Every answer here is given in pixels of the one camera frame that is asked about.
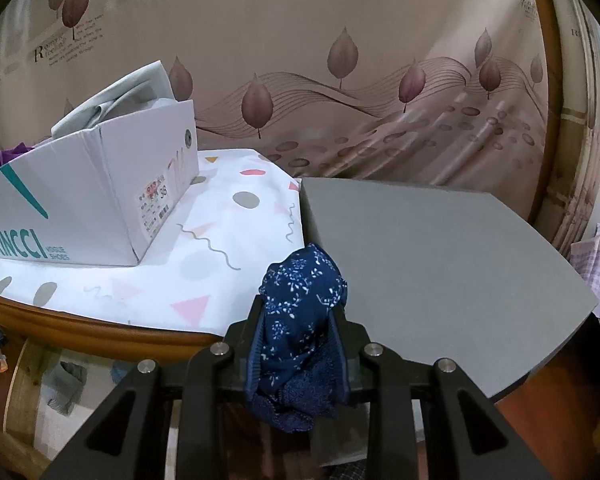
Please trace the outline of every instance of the white tablecloth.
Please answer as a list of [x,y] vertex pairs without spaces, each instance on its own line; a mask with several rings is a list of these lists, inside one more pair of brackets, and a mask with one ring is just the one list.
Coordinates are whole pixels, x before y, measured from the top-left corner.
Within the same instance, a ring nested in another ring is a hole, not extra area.
[[200,175],[136,267],[0,258],[0,294],[133,326],[224,335],[269,264],[304,246],[298,183],[253,150],[200,152]]

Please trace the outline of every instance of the metal screw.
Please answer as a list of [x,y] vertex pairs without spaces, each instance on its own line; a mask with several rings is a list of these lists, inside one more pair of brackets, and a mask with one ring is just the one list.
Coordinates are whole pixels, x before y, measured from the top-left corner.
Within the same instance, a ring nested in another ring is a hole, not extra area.
[[445,374],[450,374],[451,372],[456,371],[456,362],[453,359],[449,359],[448,357],[443,357],[438,361],[438,368],[442,370]]
[[229,351],[229,345],[224,341],[220,341],[218,343],[213,343],[210,350],[213,355],[224,355]]
[[365,354],[371,357],[378,357],[384,352],[384,347],[380,343],[368,343],[365,345]]
[[141,374],[150,374],[155,370],[155,361],[152,359],[145,359],[138,363],[138,371]]

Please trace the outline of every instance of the white cardboard box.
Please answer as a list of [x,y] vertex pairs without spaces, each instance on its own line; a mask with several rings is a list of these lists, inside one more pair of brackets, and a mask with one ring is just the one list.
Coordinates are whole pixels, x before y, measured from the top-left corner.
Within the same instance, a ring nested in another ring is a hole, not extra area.
[[192,101],[40,144],[0,167],[0,256],[137,265],[197,174]]

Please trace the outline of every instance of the navy floral fabric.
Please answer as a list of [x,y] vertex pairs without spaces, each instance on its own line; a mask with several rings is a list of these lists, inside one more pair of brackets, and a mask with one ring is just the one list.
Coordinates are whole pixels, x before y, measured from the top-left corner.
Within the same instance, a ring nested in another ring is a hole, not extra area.
[[260,294],[260,377],[250,409],[283,431],[308,431],[314,415],[335,415],[326,329],[329,311],[347,301],[347,282],[329,255],[311,243],[269,266]]

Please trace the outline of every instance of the teal stripe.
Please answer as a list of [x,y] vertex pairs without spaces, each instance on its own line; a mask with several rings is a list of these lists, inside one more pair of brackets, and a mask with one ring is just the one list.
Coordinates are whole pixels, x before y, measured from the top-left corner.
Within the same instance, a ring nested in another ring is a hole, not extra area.
[[47,220],[49,219],[49,215],[46,213],[45,209],[40,205],[40,203],[35,199],[35,197],[31,194],[31,192],[27,189],[27,186],[24,185],[24,182],[20,180],[20,177],[16,175],[16,172],[13,171],[13,168],[10,164],[3,164],[0,166],[0,171],[7,178],[11,185],[18,190],[18,192],[29,202],[37,212],[39,212],[43,217]]

